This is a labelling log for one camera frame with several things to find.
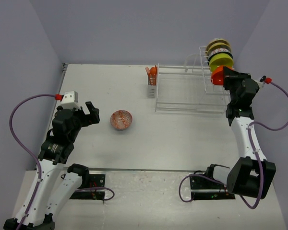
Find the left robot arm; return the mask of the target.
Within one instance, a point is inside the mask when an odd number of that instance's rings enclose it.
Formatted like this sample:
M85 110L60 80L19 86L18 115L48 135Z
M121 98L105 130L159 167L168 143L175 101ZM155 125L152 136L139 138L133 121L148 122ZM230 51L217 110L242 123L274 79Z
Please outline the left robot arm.
M86 166L73 164L63 182L54 191L54 185L64 165L74 149L76 137L83 127L100 121L99 109L91 102L85 103L89 114L83 109L57 108L46 140L41 145L38 156L38 170L34 183L21 209L14 218L5 221L5 230L52 230L55 219L78 188L90 184L89 170Z

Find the orange patterned ceramic bowl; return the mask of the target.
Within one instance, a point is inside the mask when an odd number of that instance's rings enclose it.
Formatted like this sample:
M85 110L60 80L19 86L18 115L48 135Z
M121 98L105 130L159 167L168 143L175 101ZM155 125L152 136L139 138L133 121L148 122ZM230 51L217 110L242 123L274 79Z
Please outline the orange patterned ceramic bowl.
M132 114L126 110L117 110L111 115L110 124L116 130L126 130L132 124Z

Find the lime green plastic bowl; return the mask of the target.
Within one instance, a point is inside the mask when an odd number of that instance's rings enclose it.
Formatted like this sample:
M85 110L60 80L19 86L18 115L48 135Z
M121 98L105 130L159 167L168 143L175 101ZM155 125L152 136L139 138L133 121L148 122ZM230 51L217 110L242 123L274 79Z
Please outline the lime green plastic bowl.
M233 67L234 60L228 53L217 53L209 61L210 70L213 72L219 66Z

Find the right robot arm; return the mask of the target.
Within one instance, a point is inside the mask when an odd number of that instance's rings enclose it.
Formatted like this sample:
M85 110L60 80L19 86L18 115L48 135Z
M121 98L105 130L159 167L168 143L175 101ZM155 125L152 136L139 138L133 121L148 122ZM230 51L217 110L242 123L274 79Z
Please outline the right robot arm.
M231 168L211 164L206 170L204 182L209 188L216 188L222 183L231 194L264 199L276 166L267 161L261 150L251 107L264 80L254 80L250 74L219 66L212 73L211 81L229 92L226 118L235 136L239 159Z

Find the orange plastic bowl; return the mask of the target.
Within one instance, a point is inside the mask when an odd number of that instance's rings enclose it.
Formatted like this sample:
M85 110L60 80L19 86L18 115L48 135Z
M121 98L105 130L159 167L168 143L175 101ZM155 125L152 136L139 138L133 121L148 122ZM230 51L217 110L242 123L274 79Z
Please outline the orange plastic bowl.
M218 66L211 74L211 82L213 85L223 86L224 84L224 66Z

